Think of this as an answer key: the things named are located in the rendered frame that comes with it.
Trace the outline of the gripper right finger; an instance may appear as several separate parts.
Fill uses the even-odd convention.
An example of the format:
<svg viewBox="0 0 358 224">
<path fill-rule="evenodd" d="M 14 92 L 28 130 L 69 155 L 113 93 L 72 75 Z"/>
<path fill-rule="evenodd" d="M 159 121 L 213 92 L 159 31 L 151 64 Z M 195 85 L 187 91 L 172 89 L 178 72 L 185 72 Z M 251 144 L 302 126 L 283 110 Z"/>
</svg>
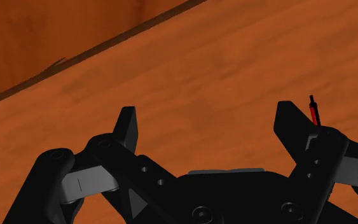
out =
<svg viewBox="0 0 358 224">
<path fill-rule="evenodd" d="M 337 183 L 358 194 L 358 143 L 315 126 L 291 101 L 278 102 L 273 131 L 296 163 L 273 208 L 273 224 L 358 224 L 329 201 Z"/>
</svg>

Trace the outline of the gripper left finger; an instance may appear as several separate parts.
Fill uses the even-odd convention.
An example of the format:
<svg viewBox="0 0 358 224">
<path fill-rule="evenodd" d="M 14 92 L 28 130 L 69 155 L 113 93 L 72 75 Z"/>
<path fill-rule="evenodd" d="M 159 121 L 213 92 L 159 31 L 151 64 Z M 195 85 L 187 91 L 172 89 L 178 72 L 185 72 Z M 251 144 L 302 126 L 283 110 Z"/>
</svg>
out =
<svg viewBox="0 0 358 224">
<path fill-rule="evenodd" d="M 92 137 L 74 154 L 57 148 L 38 156 L 3 224 L 74 224 L 85 197 L 102 194 L 126 224 L 179 224 L 168 185 L 175 177 L 135 155 L 137 119 L 121 109 L 111 133 Z"/>
</svg>

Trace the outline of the red and black pen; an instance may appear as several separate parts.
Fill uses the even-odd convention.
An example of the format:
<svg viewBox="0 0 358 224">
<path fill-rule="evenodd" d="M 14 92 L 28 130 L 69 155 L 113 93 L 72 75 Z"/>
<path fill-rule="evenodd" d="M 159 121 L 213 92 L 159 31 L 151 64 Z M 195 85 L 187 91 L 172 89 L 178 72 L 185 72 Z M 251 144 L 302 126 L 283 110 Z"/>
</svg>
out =
<svg viewBox="0 0 358 224">
<path fill-rule="evenodd" d="M 310 95 L 309 108 L 310 108 L 312 121 L 313 121 L 314 125 L 317 127 L 320 127 L 321 122 L 320 122 L 319 111 L 318 111 L 317 103 L 315 102 L 313 95 Z"/>
</svg>

